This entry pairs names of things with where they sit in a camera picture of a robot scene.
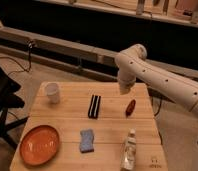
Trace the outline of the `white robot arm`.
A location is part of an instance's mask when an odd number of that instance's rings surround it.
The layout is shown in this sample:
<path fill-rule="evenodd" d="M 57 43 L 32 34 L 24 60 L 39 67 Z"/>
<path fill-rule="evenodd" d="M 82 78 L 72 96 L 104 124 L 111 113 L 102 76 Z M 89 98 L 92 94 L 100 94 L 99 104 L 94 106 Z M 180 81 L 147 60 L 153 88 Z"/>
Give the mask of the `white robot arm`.
<path fill-rule="evenodd" d="M 141 44 L 135 44 L 116 54 L 120 93 L 129 93 L 136 79 L 140 79 L 198 116 L 198 82 L 153 66 L 145 61 L 146 57 L 147 50 Z M 198 136 L 191 171 L 198 171 Z"/>

